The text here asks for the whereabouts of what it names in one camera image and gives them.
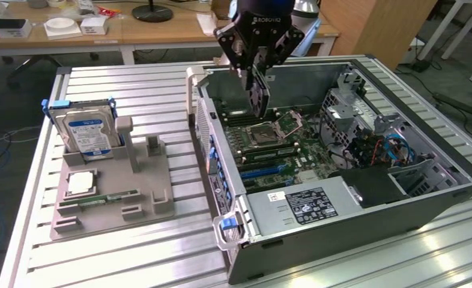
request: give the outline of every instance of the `aluminum table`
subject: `aluminum table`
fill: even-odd
[[[361,62],[472,162],[467,134],[376,59],[361,58]],[[184,71],[199,64],[211,63],[60,70],[52,100],[112,96],[118,113],[132,116],[134,141],[143,141],[146,134],[160,134],[167,145],[176,215],[156,224],[53,242],[49,223],[63,141],[45,119],[0,287],[229,287],[184,112]],[[370,86],[366,88],[366,97],[378,110],[394,110]],[[472,199],[416,231],[234,287],[453,285],[472,287]]]

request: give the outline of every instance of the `floor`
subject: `floor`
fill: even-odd
[[[429,39],[438,24],[440,19],[426,22],[418,36],[424,39]],[[456,29],[456,26],[449,27],[437,43],[437,47]],[[138,53],[138,63],[202,61],[219,55],[221,49],[217,48],[144,51]],[[59,55],[56,58],[61,61],[63,65],[72,67],[120,65],[123,63],[120,54],[115,52],[100,53],[100,59],[98,61],[92,61],[87,53]],[[15,63],[11,65],[4,64],[0,59],[0,131],[36,126],[40,125],[43,121],[40,102],[43,99],[48,98],[51,94],[55,67],[45,62],[31,67],[31,70],[17,78],[21,87],[16,91],[12,91],[5,85],[5,76],[25,59],[27,57],[15,57]],[[472,34],[467,36],[449,60],[442,61],[438,56],[433,59],[440,63],[442,70],[437,71],[430,68],[424,73],[414,73],[414,75],[422,80],[432,91],[446,94],[472,104],[472,82],[468,80],[472,75]],[[410,71],[409,68],[404,66],[398,69],[401,71]],[[404,74],[401,78],[426,99],[433,101],[430,93],[412,75]],[[463,127],[463,116],[460,112],[448,105],[441,105],[438,108]],[[472,117],[469,117],[468,129],[472,132]],[[13,140],[32,138],[37,136],[37,133],[37,129],[20,132],[13,136]],[[0,142],[0,149],[3,149],[5,145],[5,142]],[[4,169],[0,170],[0,211],[5,220],[5,236],[0,242],[0,271],[35,147],[36,141],[12,144],[9,148],[11,161]]]

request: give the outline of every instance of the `wooden desk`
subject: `wooden desk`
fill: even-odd
[[[175,17],[163,23],[147,23],[136,20],[132,9],[144,3],[102,3],[106,8],[119,9],[123,17],[108,20],[110,31],[107,35],[85,35],[81,37],[48,40],[44,22],[51,14],[57,14],[60,9],[32,9],[25,2],[12,2],[9,12],[13,17],[29,19],[35,24],[31,36],[27,39],[1,39],[0,56],[60,54],[79,52],[120,51],[124,64],[134,64],[135,50],[218,47],[214,37],[203,34],[196,21],[196,11],[207,12],[210,7],[198,2],[170,3]],[[323,19],[314,43],[321,43],[318,55],[329,55],[333,42],[340,35],[338,30]]]

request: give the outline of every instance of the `hard disk label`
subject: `hard disk label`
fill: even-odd
[[[110,138],[102,133],[104,123],[100,119],[75,121],[68,125],[81,153],[94,156],[110,152]]]
[[[301,225],[338,216],[321,187],[287,194],[285,197]]]

